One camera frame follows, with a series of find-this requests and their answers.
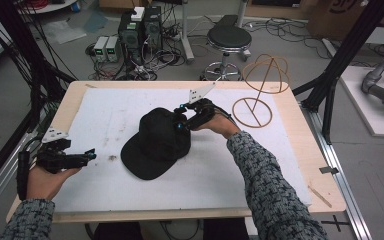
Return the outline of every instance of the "black pole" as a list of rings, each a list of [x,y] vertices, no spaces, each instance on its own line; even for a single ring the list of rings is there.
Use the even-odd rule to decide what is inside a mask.
[[[61,86],[59,79],[67,83],[75,81],[75,79],[49,64],[32,33],[19,15],[13,1],[0,0],[0,22],[25,62],[20,62],[20,58],[15,55],[13,49],[1,37],[0,44],[31,88],[31,110],[1,149],[1,169],[23,134],[34,129],[39,123],[40,111],[44,103],[46,101],[61,101],[64,97],[65,89]]]
[[[302,107],[308,108],[310,111],[317,111],[322,101],[328,97],[325,103],[322,133],[329,144],[331,143],[330,126],[336,84],[383,17],[384,0],[371,0],[345,37],[345,40],[323,74],[293,90],[293,93],[298,95],[313,88],[308,98],[302,102]]]

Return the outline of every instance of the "table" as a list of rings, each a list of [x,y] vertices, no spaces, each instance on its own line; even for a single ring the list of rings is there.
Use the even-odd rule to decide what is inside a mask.
[[[156,81],[156,82],[115,82],[115,81],[78,81],[71,83],[53,121],[52,126],[62,131],[69,130],[82,96],[88,88],[155,88],[155,89],[194,89],[202,86],[200,81]],[[244,82],[218,82],[218,89],[249,89]],[[276,83],[266,83],[265,89],[277,89]],[[319,170],[327,166],[319,147],[304,119],[301,110],[290,90],[273,95],[273,99],[282,116],[282,122],[288,133],[290,144],[298,159],[304,180],[309,186],[312,205],[309,211],[314,213],[344,212],[345,201],[331,174],[322,174]],[[14,201],[7,220],[18,206],[18,198]],[[248,217],[248,208],[232,209],[189,209],[161,211],[127,211],[127,212],[76,212],[54,214],[54,222],[105,222],[105,221],[137,221],[160,219],[190,219],[210,217]]]

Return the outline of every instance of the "white paper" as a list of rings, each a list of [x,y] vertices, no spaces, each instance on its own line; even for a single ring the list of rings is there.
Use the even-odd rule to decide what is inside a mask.
[[[227,112],[241,97],[256,97],[254,90],[213,90],[206,97]],[[141,117],[156,107],[174,110],[188,102],[189,90],[88,89],[69,131],[69,153],[96,149],[97,158],[69,178],[54,199],[56,212],[172,210],[247,207],[243,177],[226,140],[210,130],[192,132],[189,154],[155,180],[144,181],[123,165],[120,151],[138,132]],[[264,128],[240,128],[272,151],[283,175],[300,199],[310,195],[270,95],[260,96],[273,111]],[[237,109],[241,117],[249,111]]]
[[[46,24],[44,27],[45,35],[49,42],[63,44],[82,37],[86,37],[86,32],[82,28],[71,28],[67,21],[57,21]]]

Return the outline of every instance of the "cap brim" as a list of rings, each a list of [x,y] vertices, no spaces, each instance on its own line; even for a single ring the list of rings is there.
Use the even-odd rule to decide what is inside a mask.
[[[155,160],[144,155],[139,148],[139,133],[136,133],[124,144],[120,157],[127,169],[143,180],[156,179],[177,161]]]

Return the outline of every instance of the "black baseball cap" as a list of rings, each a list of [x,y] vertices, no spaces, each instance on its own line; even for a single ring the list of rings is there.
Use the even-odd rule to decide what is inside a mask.
[[[186,119],[185,115],[165,108],[155,108],[144,115],[139,132],[121,149],[121,160],[127,169],[140,179],[153,180],[186,156],[191,147],[191,133],[175,127]]]

